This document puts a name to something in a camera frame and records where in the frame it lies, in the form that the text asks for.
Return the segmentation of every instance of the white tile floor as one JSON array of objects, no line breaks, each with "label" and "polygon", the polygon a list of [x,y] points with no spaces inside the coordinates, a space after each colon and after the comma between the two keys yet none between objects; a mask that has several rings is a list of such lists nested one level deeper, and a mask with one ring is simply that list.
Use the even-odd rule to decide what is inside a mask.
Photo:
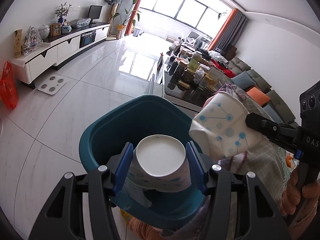
[{"label": "white tile floor", "polygon": [[[47,197],[67,171],[85,173],[79,158],[84,130],[117,106],[143,95],[160,53],[170,43],[144,33],[106,41],[73,59],[59,71],[67,83],[53,96],[19,85],[19,102],[9,111],[0,105],[0,206],[27,239]],[[85,214],[88,197],[84,195]],[[138,239],[113,209],[121,240]]]}]

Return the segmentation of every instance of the black countertop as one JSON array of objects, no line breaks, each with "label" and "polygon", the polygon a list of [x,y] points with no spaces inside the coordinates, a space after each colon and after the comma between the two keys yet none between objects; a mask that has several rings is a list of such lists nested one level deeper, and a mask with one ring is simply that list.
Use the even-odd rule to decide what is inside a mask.
[{"label": "black countertop", "polygon": [[58,40],[60,38],[68,36],[70,34],[77,33],[77,32],[80,32],[80,31],[84,31],[84,30],[87,30],[87,29],[90,29],[90,28],[106,25],[106,24],[108,24],[108,23],[96,22],[96,24],[89,24],[89,25],[87,25],[85,27],[72,28],[71,32],[69,32],[69,33],[64,33],[64,34],[61,34],[61,35],[58,35],[58,36],[54,36],[54,37],[48,37],[48,38],[44,39],[43,42],[51,43],[51,42],[56,41],[56,40]]}]

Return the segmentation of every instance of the window frame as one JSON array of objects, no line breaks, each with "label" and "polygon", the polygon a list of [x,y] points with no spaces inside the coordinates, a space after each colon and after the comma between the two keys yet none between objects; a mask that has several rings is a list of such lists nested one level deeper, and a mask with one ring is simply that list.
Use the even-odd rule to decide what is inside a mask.
[{"label": "window frame", "polygon": [[163,16],[169,17],[169,18],[171,18],[171,19],[173,19],[173,20],[175,20],[175,21],[177,21],[177,22],[180,22],[180,23],[182,23],[182,24],[184,24],[184,25],[186,25],[186,26],[188,26],[188,27],[190,27],[190,28],[192,28],[192,29],[194,29],[194,30],[197,30],[198,32],[200,32],[200,33],[202,33],[202,34],[204,34],[204,35],[206,35],[206,36],[208,36],[208,37],[210,37],[210,38],[212,39],[213,37],[211,37],[210,35],[202,32],[202,31],[200,31],[200,30],[198,30],[197,27],[198,27],[198,25],[199,25],[202,17],[204,16],[204,14],[205,14],[205,12],[207,11],[208,8],[210,8],[210,9],[213,10],[213,11],[215,11],[217,14],[219,14],[219,13],[218,13],[216,10],[212,9],[211,7],[209,7],[209,6],[207,6],[207,5],[199,2],[198,0],[194,0],[194,1],[196,1],[197,3],[200,3],[201,5],[205,6],[205,10],[204,10],[203,14],[201,15],[201,17],[200,17],[200,19],[199,19],[196,27],[193,27],[193,26],[191,26],[190,24],[185,23],[185,22],[182,22],[182,21],[180,21],[180,20],[177,19],[177,16],[178,16],[178,14],[179,14],[179,12],[180,12],[180,10],[181,10],[181,8],[182,8],[182,6],[183,6],[183,4],[184,4],[185,1],[186,1],[186,0],[183,0],[183,1],[182,1],[182,3],[180,4],[180,7],[179,7],[179,9],[178,9],[178,11],[177,11],[177,13],[176,13],[176,15],[175,15],[174,17],[171,17],[171,16],[168,16],[168,15],[165,15],[165,14],[163,14],[163,13],[159,13],[159,12],[155,11],[155,7],[156,7],[156,5],[157,5],[157,3],[158,3],[158,0],[156,0],[156,3],[155,3],[155,5],[153,6],[152,10],[151,10],[151,9],[147,9],[147,8],[143,8],[143,7],[141,7],[141,9],[144,9],[144,10],[147,10],[147,11],[150,11],[150,12],[155,12],[155,13],[161,14],[161,15],[163,15]]}]

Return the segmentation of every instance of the knit sleeve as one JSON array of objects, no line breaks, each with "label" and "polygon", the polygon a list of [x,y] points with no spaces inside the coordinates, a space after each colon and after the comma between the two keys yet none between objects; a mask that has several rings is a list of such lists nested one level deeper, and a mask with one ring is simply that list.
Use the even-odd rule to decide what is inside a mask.
[{"label": "knit sleeve", "polygon": [[317,206],[318,203],[313,207],[313,210],[306,217],[296,222],[293,227],[289,228],[292,240],[297,240],[310,225],[311,221],[316,215]]}]

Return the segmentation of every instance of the computer monitor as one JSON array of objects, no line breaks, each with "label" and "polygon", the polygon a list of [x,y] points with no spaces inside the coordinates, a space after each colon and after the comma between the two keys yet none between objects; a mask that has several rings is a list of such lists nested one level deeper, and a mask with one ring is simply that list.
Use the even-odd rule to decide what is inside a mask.
[{"label": "computer monitor", "polygon": [[90,24],[96,24],[93,22],[94,19],[99,19],[101,14],[102,6],[100,5],[91,5],[88,13],[88,18],[91,18]]}]

